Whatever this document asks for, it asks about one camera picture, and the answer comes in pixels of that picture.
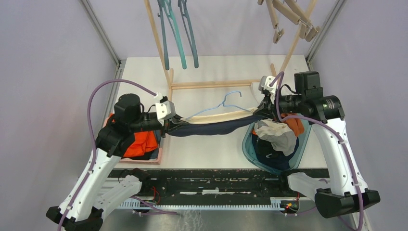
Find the light blue hanger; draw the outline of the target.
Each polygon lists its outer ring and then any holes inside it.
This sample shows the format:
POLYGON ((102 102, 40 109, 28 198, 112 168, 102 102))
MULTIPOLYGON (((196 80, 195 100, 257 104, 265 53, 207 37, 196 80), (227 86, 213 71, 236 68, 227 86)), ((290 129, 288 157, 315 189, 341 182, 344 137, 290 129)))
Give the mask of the light blue hanger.
POLYGON ((200 115, 200 114, 202 114, 202 113, 204 113, 206 111, 214 110, 214 109, 217 109, 217 108, 219 108, 221 106, 222 107, 234 107, 234 108, 238 108, 238 109, 240 109, 242 111, 245 111, 245 112, 250 112, 251 110, 249 110, 249 109, 245 109, 245 108, 242 108, 242 107, 234 105, 234 104, 226 104, 227 97, 230 96, 231 94, 234 94, 234 93, 237 93, 237 94, 239 94, 240 97, 242 97, 242 92, 241 91, 239 91, 239 90, 231 91, 231 92, 225 94, 223 101, 220 104, 218 104, 217 106, 203 109, 203 110, 201 110, 201 111, 199 111, 199 112, 197 112, 197 113, 195 113, 195 114, 193 114, 193 115, 191 115, 191 116, 189 116, 189 117, 187 117, 185 119, 190 120, 193 117, 198 116, 198 115, 200 115))

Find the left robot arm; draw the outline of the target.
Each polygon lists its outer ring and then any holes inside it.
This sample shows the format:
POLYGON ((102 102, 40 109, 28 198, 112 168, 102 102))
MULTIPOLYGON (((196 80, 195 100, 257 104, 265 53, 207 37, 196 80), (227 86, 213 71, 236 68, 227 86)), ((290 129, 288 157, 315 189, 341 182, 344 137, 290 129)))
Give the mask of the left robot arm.
POLYGON ((130 175, 99 195, 107 177, 135 141, 136 132, 165 133, 169 127, 170 119, 176 115, 174 104, 162 95, 157 95, 155 100, 155 112, 147 113, 138 95, 119 97, 114 114, 99 131, 91 157, 74 188, 59 206, 50 207, 46 213, 58 224, 59 231, 98 231, 106 217, 124 201, 151 191, 149 180, 130 175))

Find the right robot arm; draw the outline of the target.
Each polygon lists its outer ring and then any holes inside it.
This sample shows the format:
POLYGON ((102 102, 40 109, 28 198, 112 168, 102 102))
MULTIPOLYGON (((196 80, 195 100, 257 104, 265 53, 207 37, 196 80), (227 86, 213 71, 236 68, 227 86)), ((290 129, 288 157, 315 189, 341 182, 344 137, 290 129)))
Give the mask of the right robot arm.
POLYGON ((259 90, 264 95, 255 115, 271 119, 299 118, 307 121, 321 145, 329 171, 324 186, 303 172, 287 174, 279 181, 283 196, 300 192, 312 199, 324 218, 363 211, 380 202, 379 192, 371 190, 362 177, 353 156, 346 132, 345 113, 338 97, 325 96, 319 73, 306 71, 294 75, 295 94, 281 95, 284 73, 264 76, 259 90))

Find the teal clip hanger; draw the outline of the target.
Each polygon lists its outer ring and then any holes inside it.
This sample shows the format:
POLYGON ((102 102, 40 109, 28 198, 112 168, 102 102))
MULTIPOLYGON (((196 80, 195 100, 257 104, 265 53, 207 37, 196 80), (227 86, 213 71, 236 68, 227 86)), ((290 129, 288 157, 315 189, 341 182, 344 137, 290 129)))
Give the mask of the teal clip hanger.
POLYGON ((199 67, 199 58, 198 52, 196 48, 196 42, 194 37, 194 32, 191 24, 191 18, 187 8, 187 1, 186 0, 178 0, 178 7, 180 10, 181 18, 183 21, 183 25, 186 31, 187 39, 191 48, 191 53, 193 57, 194 67, 199 67))
POLYGON ((165 70, 170 70, 170 65, 169 65, 169 58, 168 58, 168 50, 167 50, 167 42, 166 42, 166 29, 165 29, 165 22, 164 22, 164 17, 165 17, 165 12, 164 12, 164 1, 163 0, 157 0, 158 6, 159 6, 159 13, 158 17, 160 18, 160 23, 161 23, 161 30, 162 30, 162 41, 163 41, 163 56, 164 56, 164 63, 165 63, 165 70))
POLYGON ((165 5, 166 5, 167 10, 168 10, 168 12, 166 13, 167 14, 167 19, 169 21, 170 28, 171 28, 172 33, 173 33, 174 38, 175 38, 175 42, 176 42, 178 52, 179 52, 179 56, 180 56, 182 69, 187 69, 187 62, 186 62, 186 58, 185 58, 184 49, 183 49, 183 46, 182 46, 179 27, 178 27, 178 24, 177 24, 175 13, 174 13, 174 11, 172 9, 172 1, 171 0, 165 0, 165 5))

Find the brown orange underwear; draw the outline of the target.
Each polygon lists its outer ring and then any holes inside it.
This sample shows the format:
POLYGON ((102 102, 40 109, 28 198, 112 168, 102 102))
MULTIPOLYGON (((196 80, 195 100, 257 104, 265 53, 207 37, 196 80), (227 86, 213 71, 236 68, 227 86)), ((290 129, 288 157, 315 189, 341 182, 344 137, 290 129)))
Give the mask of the brown orange underwear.
POLYGON ((300 119, 297 118, 289 118, 283 121, 284 124, 288 125, 288 127, 294 132, 296 137, 303 134, 305 132, 304 125, 300 119))

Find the navy cream-band underwear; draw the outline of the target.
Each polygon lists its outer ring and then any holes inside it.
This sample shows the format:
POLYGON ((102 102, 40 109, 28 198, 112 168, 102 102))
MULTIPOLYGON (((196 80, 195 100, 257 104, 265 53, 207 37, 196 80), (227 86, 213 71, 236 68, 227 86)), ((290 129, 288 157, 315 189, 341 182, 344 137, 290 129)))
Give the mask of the navy cream-band underwear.
POLYGON ((255 110, 252 108, 249 111, 241 110, 216 115, 194 116, 190 119, 182 118, 179 123, 171 124, 167 134, 174 137, 227 135, 238 128, 264 119, 261 115, 255 115, 255 110))

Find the grey underwear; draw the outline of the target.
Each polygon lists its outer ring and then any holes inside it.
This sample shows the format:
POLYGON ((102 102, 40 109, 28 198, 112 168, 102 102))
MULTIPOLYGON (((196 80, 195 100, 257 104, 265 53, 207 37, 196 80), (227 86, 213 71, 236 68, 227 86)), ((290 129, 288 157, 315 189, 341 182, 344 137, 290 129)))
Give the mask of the grey underwear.
POLYGON ((285 123, 271 119, 259 120, 254 124, 254 132, 261 140, 269 142, 275 151, 282 152, 285 156, 296 150, 297 137, 285 123))

